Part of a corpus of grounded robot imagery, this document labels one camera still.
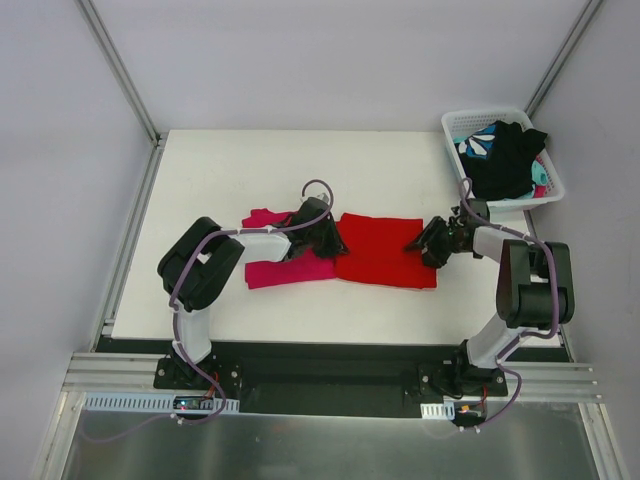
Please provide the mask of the red t shirt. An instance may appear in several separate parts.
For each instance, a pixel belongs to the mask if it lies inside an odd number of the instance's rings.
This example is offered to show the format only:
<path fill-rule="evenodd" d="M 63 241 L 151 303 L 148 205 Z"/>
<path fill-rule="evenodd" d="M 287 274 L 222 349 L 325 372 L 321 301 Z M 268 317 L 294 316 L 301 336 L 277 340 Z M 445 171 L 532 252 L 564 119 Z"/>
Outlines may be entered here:
<path fill-rule="evenodd" d="M 335 259 L 338 279 L 405 289 L 435 289 L 437 272 L 405 247 L 423 228 L 421 219 L 376 218 L 345 213 L 337 222 L 348 252 Z"/>

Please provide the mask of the magenta t shirt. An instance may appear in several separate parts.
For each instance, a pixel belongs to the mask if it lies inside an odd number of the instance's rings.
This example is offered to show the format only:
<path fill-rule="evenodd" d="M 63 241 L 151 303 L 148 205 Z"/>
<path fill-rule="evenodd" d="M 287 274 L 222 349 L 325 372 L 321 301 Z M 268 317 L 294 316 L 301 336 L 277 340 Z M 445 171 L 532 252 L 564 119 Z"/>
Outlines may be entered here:
<path fill-rule="evenodd" d="M 288 215 L 289 212 L 272 212 L 267 208 L 252 209 L 249 216 L 242 220 L 242 226 L 264 227 L 281 222 Z M 245 265 L 245 282 L 250 290 L 335 278 L 333 260 L 318 258 L 311 250 L 288 262 L 256 262 Z"/>

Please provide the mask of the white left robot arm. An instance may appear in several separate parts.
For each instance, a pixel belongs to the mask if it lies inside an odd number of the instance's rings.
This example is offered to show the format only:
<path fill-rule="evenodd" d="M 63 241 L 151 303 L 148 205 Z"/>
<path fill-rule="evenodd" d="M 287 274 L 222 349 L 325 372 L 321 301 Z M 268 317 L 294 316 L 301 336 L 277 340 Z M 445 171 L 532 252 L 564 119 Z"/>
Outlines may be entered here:
<path fill-rule="evenodd" d="M 237 267 L 297 265 L 309 254 L 331 263 L 349 252 L 338 232 L 329 199 L 309 197 L 298 210 L 275 221 L 223 229 L 200 217 L 163 255 L 157 266 L 172 311 L 171 359 L 188 388 L 215 378 L 211 372 L 210 307 Z"/>

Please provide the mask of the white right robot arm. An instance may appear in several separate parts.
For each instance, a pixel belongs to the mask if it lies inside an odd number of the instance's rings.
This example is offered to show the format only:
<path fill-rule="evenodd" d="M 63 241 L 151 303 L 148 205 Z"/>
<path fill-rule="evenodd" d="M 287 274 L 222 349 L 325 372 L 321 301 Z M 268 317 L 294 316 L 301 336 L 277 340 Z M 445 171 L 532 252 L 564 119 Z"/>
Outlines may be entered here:
<path fill-rule="evenodd" d="M 455 399 L 489 392 L 504 380 L 503 362 L 529 338 L 550 339 L 575 311 L 569 247 L 541 242 L 494 224 L 484 200 L 463 200 L 448 219 L 436 216 L 405 247 L 439 269 L 454 254 L 471 253 L 499 266 L 496 313 L 451 360 L 427 374 L 427 385 Z"/>

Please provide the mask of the white plastic laundry basket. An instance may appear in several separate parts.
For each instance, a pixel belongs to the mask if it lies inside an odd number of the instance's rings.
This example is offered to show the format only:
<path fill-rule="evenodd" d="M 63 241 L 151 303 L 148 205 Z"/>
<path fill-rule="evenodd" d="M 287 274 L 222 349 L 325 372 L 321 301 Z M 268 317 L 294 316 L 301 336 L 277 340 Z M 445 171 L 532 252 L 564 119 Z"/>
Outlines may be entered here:
<path fill-rule="evenodd" d="M 457 180 L 491 212 L 531 210 L 557 202 L 564 185 L 546 151 L 548 134 L 515 108 L 461 110 L 441 118 L 445 147 Z"/>

